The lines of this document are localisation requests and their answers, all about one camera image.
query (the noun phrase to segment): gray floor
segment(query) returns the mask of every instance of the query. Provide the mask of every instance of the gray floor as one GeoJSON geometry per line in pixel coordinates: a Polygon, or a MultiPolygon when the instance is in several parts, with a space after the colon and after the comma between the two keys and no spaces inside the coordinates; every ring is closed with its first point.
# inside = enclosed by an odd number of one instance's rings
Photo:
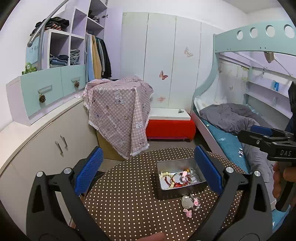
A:
{"type": "MultiPolygon", "coordinates": [[[[172,141],[172,140],[158,140],[158,141],[149,141],[150,144],[149,149],[145,152],[153,151],[153,150],[159,150],[159,149],[166,149],[166,148],[195,148],[197,145],[203,145],[203,147],[210,151],[207,143],[205,142],[203,136],[197,131],[194,139],[191,142],[186,141],[172,141]]],[[[104,159],[103,163],[101,164],[99,171],[101,172],[107,172],[113,167],[115,167],[117,164],[123,163],[123,161],[117,161],[117,160],[110,160],[110,159],[104,159]]]]}

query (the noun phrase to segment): blue mattress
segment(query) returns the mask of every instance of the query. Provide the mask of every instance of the blue mattress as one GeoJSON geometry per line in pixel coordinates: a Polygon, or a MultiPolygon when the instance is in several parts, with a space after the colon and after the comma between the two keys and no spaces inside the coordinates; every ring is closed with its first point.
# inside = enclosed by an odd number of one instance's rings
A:
{"type": "MultiPolygon", "coordinates": [[[[195,107],[194,107],[194,112],[196,113],[197,116],[199,116],[195,107]]],[[[237,136],[214,127],[213,125],[211,125],[209,122],[207,122],[206,120],[204,120],[202,118],[200,118],[200,119],[207,126],[210,133],[213,135],[216,142],[221,147],[221,149],[224,152],[227,159],[232,161],[234,164],[236,164],[241,169],[243,169],[246,173],[249,174],[250,173],[250,165],[249,165],[246,157],[244,155],[242,156],[238,153],[240,148],[242,148],[242,144],[238,140],[237,136]]],[[[289,209],[285,213],[280,212],[278,210],[272,211],[273,232],[275,232],[281,226],[281,224],[283,223],[288,212],[289,212],[289,209]]]]}

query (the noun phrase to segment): ceiling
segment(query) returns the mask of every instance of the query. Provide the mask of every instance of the ceiling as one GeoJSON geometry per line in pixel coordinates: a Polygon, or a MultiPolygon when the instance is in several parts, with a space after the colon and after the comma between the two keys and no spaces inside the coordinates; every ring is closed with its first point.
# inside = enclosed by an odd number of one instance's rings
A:
{"type": "Polygon", "coordinates": [[[237,7],[245,13],[267,9],[271,7],[280,7],[281,5],[277,0],[224,0],[237,7]]]}

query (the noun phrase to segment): gray blanket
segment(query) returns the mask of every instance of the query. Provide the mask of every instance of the gray blanket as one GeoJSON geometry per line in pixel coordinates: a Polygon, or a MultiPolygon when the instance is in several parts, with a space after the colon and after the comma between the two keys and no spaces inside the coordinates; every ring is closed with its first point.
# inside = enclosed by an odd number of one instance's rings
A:
{"type": "MultiPolygon", "coordinates": [[[[251,126],[258,125],[262,127],[272,128],[260,116],[253,113],[249,107],[241,104],[221,104],[210,105],[200,111],[200,117],[211,123],[213,126],[237,135],[241,130],[249,131],[251,126]]],[[[273,167],[267,160],[267,153],[242,143],[243,152],[250,164],[251,171],[259,171],[262,174],[266,184],[270,203],[275,201],[272,195],[273,190],[273,167]]]]}

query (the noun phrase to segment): green toy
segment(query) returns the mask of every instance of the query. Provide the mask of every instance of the green toy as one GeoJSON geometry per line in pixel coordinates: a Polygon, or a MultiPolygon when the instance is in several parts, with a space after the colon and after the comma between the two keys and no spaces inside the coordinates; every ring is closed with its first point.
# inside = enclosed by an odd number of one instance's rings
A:
{"type": "Polygon", "coordinates": [[[35,72],[35,71],[37,71],[36,67],[32,67],[31,63],[26,63],[25,71],[22,71],[22,75],[32,73],[32,72],[35,72]]]}

